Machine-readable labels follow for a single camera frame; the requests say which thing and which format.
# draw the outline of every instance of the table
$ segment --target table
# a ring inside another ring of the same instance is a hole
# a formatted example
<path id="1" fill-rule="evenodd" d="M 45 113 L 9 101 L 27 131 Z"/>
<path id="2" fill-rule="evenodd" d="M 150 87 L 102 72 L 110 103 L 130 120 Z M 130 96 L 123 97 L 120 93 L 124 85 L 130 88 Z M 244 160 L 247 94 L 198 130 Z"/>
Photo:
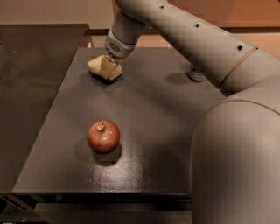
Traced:
<path id="1" fill-rule="evenodd" d="M 122 77 L 104 84 L 87 66 L 104 53 L 78 49 L 15 194 L 190 195 L 193 132 L 225 96 L 207 80 L 190 80 L 189 62 L 169 48 L 137 48 L 122 63 Z M 100 119 L 121 131 L 119 147 L 106 155 L 94 153 L 86 139 Z"/>

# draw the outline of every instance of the yellow sponge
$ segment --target yellow sponge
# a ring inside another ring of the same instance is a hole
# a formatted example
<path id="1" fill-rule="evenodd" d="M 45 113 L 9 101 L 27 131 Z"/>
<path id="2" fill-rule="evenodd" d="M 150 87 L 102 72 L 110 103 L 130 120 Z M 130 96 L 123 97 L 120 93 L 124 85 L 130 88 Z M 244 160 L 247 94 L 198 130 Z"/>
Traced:
<path id="1" fill-rule="evenodd" d="M 122 66 L 105 55 L 92 59 L 87 64 L 91 73 L 101 76 L 106 81 L 114 81 L 123 73 Z"/>

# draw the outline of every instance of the dark gray table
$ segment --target dark gray table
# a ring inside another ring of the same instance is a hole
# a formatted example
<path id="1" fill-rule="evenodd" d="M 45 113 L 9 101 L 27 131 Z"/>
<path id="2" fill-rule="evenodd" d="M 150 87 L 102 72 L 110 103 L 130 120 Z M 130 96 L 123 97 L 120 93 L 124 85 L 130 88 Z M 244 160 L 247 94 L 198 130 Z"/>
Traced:
<path id="1" fill-rule="evenodd" d="M 112 85 L 87 62 L 103 49 L 79 49 L 13 190 L 15 194 L 151 193 L 189 195 L 192 135 L 224 96 L 194 82 L 173 49 L 136 49 Z M 117 150 L 99 155 L 86 140 L 100 119 L 121 131 Z"/>
<path id="2" fill-rule="evenodd" d="M 0 25 L 0 194 L 13 189 L 87 28 Z"/>

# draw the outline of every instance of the red apple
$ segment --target red apple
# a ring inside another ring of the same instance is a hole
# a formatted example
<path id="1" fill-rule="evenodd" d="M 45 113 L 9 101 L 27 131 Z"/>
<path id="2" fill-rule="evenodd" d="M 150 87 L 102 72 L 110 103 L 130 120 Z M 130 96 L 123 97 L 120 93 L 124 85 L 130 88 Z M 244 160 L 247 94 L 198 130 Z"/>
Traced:
<path id="1" fill-rule="evenodd" d="M 101 120 L 90 126 L 87 141 L 94 151 L 109 153 L 119 144 L 120 131 L 113 122 Z"/>

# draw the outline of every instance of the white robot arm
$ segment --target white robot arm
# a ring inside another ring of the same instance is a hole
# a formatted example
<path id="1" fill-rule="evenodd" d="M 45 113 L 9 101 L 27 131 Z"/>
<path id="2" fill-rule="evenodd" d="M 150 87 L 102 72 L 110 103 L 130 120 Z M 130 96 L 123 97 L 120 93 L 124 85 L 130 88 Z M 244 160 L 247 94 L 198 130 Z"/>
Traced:
<path id="1" fill-rule="evenodd" d="M 280 222 L 280 61 L 164 0 L 116 0 L 105 47 L 123 60 L 150 26 L 229 96 L 192 140 L 193 224 Z"/>

